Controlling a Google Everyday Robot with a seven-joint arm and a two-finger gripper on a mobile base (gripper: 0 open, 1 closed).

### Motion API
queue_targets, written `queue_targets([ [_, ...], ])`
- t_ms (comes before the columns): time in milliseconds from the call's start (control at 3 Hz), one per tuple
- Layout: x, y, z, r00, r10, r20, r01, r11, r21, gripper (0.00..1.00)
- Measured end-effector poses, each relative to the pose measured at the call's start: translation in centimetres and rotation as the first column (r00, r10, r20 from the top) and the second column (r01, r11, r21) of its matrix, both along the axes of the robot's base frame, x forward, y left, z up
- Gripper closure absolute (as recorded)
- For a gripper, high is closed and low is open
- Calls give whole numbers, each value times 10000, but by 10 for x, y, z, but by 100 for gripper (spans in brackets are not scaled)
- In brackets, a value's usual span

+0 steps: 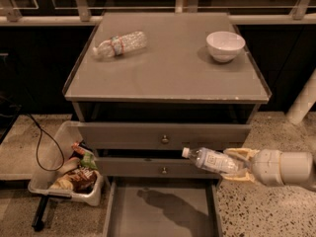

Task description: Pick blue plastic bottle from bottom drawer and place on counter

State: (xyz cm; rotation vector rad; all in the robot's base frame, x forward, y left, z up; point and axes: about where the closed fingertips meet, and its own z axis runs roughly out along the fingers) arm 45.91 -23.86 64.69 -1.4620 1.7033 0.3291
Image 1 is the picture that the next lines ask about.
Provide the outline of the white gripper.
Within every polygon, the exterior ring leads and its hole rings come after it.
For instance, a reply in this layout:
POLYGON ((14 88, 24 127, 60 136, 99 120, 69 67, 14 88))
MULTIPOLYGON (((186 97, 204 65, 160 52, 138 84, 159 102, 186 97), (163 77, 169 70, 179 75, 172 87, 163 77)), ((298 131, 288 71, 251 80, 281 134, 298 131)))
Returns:
POLYGON ((243 169, 234 174, 224 174, 223 178, 232 182, 251 182, 256 180, 267 187, 280 187, 283 181, 280 174, 279 150, 251 148, 226 148, 224 154, 233 162, 244 165, 251 164, 252 173, 243 169))

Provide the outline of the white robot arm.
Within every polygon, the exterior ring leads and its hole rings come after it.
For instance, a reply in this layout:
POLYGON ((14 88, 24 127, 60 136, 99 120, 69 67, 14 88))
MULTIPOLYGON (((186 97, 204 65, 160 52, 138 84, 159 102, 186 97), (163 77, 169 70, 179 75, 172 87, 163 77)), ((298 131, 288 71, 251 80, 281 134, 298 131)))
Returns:
POLYGON ((266 187, 298 186, 316 192, 315 161, 310 152, 227 148, 224 153, 246 163, 236 174, 223 174, 225 180, 266 187))

